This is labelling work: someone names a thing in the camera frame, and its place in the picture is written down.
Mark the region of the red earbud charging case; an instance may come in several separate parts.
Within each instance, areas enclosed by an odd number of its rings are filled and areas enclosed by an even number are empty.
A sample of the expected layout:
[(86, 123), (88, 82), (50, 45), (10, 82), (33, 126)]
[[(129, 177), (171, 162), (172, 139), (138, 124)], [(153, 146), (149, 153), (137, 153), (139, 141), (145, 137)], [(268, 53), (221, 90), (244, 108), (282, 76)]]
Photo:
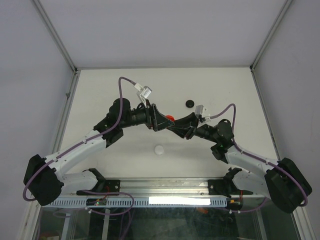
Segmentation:
[(165, 117), (173, 122), (175, 121), (174, 117), (171, 115), (166, 115)]

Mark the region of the black earbud charging case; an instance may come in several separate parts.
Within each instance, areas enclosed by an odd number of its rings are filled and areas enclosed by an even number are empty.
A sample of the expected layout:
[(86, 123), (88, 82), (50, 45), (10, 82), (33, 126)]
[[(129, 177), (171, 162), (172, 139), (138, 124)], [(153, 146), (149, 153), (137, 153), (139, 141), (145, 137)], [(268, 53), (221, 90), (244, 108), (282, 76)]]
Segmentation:
[(185, 102), (185, 106), (186, 106), (187, 108), (193, 108), (193, 107), (195, 106), (195, 102), (194, 102), (193, 100), (189, 99), (189, 100), (187, 100), (187, 101)]

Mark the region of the white earbud charging case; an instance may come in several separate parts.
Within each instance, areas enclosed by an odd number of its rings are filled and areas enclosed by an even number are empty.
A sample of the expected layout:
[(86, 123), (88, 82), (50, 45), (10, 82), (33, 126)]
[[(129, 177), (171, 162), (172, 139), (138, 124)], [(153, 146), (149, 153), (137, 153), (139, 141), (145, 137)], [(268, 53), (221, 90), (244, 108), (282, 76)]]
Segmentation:
[(157, 156), (161, 156), (163, 155), (165, 152), (165, 149), (162, 145), (156, 145), (154, 147), (154, 153), (157, 155)]

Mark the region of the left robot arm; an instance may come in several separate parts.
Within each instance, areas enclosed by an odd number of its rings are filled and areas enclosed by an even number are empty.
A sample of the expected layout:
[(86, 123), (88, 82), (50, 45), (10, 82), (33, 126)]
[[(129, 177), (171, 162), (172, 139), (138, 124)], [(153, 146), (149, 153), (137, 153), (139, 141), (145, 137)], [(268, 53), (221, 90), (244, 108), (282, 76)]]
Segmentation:
[(106, 117), (78, 143), (45, 157), (36, 154), (29, 160), (23, 179), (23, 199), (46, 206), (60, 196), (78, 191), (102, 193), (105, 178), (95, 168), (78, 173), (69, 173), (69, 170), (89, 155), (114, 144), (124, 135), (124, 128), (138, 125), (146, 125), (157, 132), (173, 126), (174, 120), (161, 114), (155, 104), (141, 103), (138, 108), (131, 109), (129, 100), (116, 99)]

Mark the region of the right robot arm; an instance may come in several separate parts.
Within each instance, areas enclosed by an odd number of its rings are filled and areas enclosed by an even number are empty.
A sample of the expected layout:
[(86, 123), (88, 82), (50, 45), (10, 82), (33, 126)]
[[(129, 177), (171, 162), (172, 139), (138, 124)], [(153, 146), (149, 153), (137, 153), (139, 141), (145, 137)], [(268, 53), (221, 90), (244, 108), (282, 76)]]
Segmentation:
[(307, 205), (312, 188), (296, 164), (289, 158), (276, 160), (240, 148), (229, 120), (222, 119), (211, 126), (201, 124), (199, 116), (192, 113), (175, 120), (167, 129), (186, 140), (198, 137), (213, 142), (210, 150), (214, 158), (232, 166), (222, 180), (213, 185), (217, 194), (229, 198), (248, 191), (271, 200), (288, 214)]

